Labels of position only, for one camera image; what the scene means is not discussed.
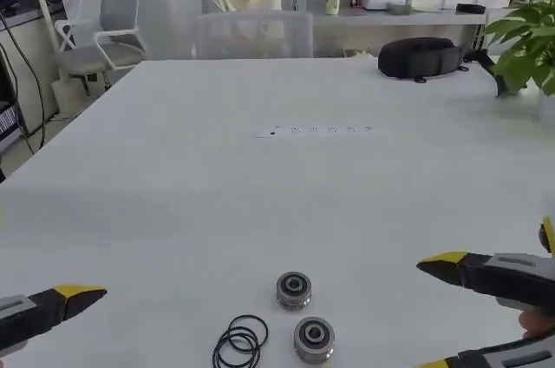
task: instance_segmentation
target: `chair armrest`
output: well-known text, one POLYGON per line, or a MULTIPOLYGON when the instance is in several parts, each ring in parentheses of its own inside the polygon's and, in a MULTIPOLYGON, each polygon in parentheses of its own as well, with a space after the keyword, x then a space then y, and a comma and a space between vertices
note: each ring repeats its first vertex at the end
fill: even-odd
MULTIPOLYGON (((122 69, 131 69, 134 66, 121 66, 118 67, 114 64, 114 62, 112 62, 112 60, 110 59, 110 57, 108 57, 108 54, 106 54, 106 51, 104 51, 104 49, 101 46, 100 43, 100 39, 103 37, 111 37, 111 36, 136 36, 137 40, 139 41, 140 45, 143 45, 140 37, 139 37, 139 29, 135 28, 133 30, 113 30, 113 31, 99 31, 99 32, 95 32, 94 35, 94 40, 95 40, 95 45, 98 48, 98 50, 102 53, 102 55, 104 56, 104 58, 106 59, 106 62, 108 63, 108 65, 110 66, 110 68, 112 70, 122 70, 122 69)), ((144 56, 146 57, 146 51, 142 50, 141 51, 144 56)))
POLYGON ((54 23, 54 29, 56 30, 56 32, 58 34, 60 34, 60 36, 62 37, 62 46, 60 47, 60 51, 63 51, 67 46, 69 46, 71 49, 75 48, 75 44, 73 44, 71 42, 71 37, 72 37, 72 32, 71 29, 73 27, 79 26, 79 25, 95 25, 96 22, 89 20, 89 19, 74 19, 74 20, 68 20, 68 19, 60 19, 58 21, 56 21, 54 23))

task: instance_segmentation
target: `white shirt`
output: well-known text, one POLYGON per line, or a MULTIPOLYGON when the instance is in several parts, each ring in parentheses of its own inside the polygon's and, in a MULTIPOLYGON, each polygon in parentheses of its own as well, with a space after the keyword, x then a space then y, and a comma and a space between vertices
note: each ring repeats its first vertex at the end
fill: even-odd
MULTIPOLYGON (((212 12, 232 11, 265 11, 282 10, 281 0, 212 0, 212 12)), ((248 41, 251 43, 261 41, 281 40, 284 38, 284 23, 279 21, 259 23, 240 21, 228 25, 228 29, 219 31, 219 35, 226 36, 233 41, 248 41)))
POLYGON ((214 12, 281 10, 281 0, 212 0, 214 12))

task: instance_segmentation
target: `chair leg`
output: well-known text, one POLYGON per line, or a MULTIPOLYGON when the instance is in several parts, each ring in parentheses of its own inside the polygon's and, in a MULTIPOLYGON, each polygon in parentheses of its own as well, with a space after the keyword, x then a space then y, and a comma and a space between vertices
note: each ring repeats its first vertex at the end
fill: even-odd
POLYGON ((106 92, 112 87, 112 83, 110 83, 107 71, 102 72, 102 77, 104 78, 104 91, 106 92))
POLYGON ((87 96, 90 96, 90 90, 88 88, 88 80, 86 76, 81 76, 80 77, 81 82, 83 83, 83 87, 85 88, 85 93, 87 94, 87 96))

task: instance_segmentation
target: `power outlet strip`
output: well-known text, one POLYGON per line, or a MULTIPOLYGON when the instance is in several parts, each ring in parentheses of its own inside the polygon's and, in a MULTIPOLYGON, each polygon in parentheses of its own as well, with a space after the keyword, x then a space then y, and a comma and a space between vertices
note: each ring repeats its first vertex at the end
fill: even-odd
POLYGON ((370 125, 336 127, 333 125, 297 127, 277 126, 264 129, 256 134, 257 138, 298 138, 298 137, 333 137, 333 136, 375 136, 383 135, 370 125))

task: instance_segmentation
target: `cup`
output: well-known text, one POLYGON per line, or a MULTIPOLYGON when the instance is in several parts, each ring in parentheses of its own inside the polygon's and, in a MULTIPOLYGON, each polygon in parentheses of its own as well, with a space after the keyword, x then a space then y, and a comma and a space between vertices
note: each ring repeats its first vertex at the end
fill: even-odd
POLYGON ((340 0, 326 0, 326 15, 339 14, 339 1, 340 0))

